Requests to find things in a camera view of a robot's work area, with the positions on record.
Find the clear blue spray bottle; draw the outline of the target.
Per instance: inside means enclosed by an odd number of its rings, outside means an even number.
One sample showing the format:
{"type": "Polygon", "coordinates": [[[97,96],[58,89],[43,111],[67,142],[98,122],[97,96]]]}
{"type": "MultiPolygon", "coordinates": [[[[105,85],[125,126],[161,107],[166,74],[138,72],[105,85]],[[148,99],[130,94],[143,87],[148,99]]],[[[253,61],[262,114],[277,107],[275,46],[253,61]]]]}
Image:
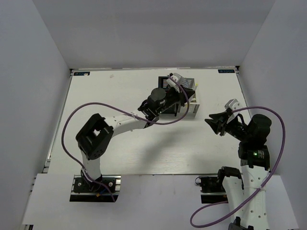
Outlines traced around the clear blue spray bottle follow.
{"type": "Polygon", "coordinates": [[[182,83],[182,86],[184,88],[188,88],[188,89],[193,89],[194,85],[195,85],[195,82],[194,82],[194,79],[192,79],[192,78],[186,78],[186,79],[184,79],[184,81],[182,83]]]}

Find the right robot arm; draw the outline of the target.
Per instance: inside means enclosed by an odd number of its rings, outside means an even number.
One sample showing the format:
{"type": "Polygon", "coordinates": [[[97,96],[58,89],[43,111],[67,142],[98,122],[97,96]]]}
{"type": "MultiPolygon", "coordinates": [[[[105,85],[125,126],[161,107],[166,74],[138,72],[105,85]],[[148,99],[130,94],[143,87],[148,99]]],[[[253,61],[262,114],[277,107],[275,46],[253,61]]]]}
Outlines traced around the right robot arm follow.
{"type": "Polygon", "coordinates": [[[229,134],[239,140],[240,169],[223,166],[218,171],[217,187],[226,192],[231,210],[230,230],[268,230],[266,188],[261,184],[270,174],[270,155],[266,146],[272,121],[265,115],[254,115],[245,124],[241,114],[230,109],[211,114],[205,122],[215,134],[229,134]]]}

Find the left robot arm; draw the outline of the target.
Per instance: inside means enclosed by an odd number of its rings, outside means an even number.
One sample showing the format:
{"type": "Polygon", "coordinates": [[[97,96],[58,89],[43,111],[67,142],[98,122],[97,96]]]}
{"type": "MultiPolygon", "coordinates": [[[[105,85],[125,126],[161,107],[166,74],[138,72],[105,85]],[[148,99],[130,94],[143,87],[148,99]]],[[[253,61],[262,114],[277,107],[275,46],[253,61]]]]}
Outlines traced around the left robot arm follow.
{"type": "Polygon", "coordinates": [[[168,108],[175,104],[183,106],[187,99],[191,99],[195,94],[193,89],[183,90],[177,92],[174,88],[168,91],[155,88],[130,115],[105,118],[100,114],[94,114],[90,117],[76,135],[85,168],[82,172],[86,177],[84,184],[90,191],[97,191],[101,187],[100,157],[105,153],[111,139],[128,131],[150,127],[168,108]]]}

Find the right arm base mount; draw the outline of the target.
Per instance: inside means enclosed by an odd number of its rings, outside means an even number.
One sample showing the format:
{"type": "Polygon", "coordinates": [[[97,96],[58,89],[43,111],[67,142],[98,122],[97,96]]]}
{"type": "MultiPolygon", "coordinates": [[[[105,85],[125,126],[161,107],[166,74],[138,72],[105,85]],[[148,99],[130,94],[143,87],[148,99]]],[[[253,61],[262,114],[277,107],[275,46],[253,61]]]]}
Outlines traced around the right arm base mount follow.
{"type": "Polygon", "coordinates": [[[195,185],[201,189],[201,203],[214,204],[222,201],[238,199],[243,201],[242,175],[225,176],[219,179],[217,176],[201,175],[195,179],[195,185]]]}

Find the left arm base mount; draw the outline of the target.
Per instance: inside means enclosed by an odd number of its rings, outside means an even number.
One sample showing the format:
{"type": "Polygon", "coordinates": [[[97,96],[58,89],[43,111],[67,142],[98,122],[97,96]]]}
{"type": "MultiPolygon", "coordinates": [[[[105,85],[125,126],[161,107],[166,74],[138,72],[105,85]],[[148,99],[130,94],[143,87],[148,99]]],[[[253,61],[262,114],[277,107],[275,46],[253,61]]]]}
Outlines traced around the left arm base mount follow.
{"type": "Polygon", "coordinates": [[[121,185],[120,175],[104,175],[101,183],[109,188],[108,190],[100,184],[87,183],[81,175],[75,175],[71,188],[70,202],[96,202],[112,203],[117,200],[121,185]]]}

